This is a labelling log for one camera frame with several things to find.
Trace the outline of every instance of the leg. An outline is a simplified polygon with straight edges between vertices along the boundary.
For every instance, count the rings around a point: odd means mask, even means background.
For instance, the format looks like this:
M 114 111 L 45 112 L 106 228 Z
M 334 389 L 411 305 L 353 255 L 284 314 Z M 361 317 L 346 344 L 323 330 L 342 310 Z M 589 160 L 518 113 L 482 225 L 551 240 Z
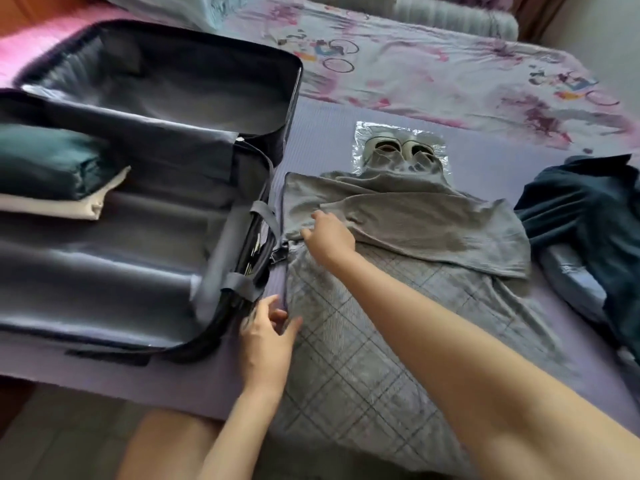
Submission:
M 130 439 L 117 480 L 196 480 L 222 422 L 153 410 Z

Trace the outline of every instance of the dark green folded clothing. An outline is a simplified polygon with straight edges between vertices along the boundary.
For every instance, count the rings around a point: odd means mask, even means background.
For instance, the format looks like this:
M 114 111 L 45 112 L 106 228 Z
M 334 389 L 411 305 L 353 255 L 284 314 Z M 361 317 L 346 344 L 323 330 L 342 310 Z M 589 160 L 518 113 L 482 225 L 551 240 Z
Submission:
M 0 125 L 0 194 L 80 200 L 121 170 L 108 147 L 75 131 Z

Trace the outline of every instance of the hand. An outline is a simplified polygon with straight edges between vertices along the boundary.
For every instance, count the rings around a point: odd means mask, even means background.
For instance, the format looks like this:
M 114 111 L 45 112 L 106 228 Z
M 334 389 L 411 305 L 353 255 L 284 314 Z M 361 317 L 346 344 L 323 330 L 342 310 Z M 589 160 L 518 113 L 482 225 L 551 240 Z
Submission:
M 264 394 L 280 401 L 284 391 L 293 343 L 302 318 L 293 319 L 282 335 L 276 331 L 287 319 L 284 310 L 270 306 L 278 300 L 278 295 L 261 299 L 251 314 L 240 325 L 242 339 L 241 368 L 244 391 Z
M 302 238 L 317 263 L 332 271 L 336 263 L 355 252 L 356 240 L 335 215 L 316 210 L 311 217 L 316 225 L 313 230 L 302 229 Z

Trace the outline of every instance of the beige folded clothing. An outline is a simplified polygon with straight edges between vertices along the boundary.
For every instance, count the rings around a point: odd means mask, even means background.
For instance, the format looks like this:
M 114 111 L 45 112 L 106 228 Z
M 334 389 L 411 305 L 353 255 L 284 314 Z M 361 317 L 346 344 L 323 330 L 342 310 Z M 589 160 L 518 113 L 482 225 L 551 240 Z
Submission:
M 130 166 L 124 168 L 103 186 L 103 188 L 82 200 L 39 200 L 36 198 L 0 194 L 0 211 L 96 221 L 100 218 L 100 213 L 104 206 L 104 197 L 107 195 L 107 192 L 123 183 L 129 170 L 131 170 Z

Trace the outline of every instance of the bed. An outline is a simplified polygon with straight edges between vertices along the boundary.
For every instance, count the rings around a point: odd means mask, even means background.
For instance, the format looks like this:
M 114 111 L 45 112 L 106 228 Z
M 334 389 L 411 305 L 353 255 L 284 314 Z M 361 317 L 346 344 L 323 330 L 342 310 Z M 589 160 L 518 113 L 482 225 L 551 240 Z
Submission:
M 23 65 L 59 40 L 113 18 L 133 17 L 99 4 L 0 39 L 0 86 L 10 85 Z M 325 158 L 325 138 L 313 131 L 314 120 L 331 129 L 340 148 L 351 144 L 358 119 L 437 131 L 449 142 L 457 185 L 483 198 L 510 201 L 540 169 L 571 153 L 612 155 L 640 146 L 638 122 L 564 52 L 405 25 L 306 0 L 254 0 L 231 15 L 221 33 L 280 47 L 304 62 L 301 95 L 308 99 L 299 103 L 280 176 L 286 170 L 313 175 L 335 169 L 327 167 L 335 161 Z M 279 270 L 269 289 L 280 290 L 283 282 Z M 640 434 L 640 414 L 612 351 L 537 272 L 534 283 L 585 380 L 581 392 Z M 226 416 L 239 387 L 231 336 L 218 354 L 188 369 L 159 362 L 131 369 L 83 362 L 5 336 L 0 342 L 0 373 L 212 417 Z

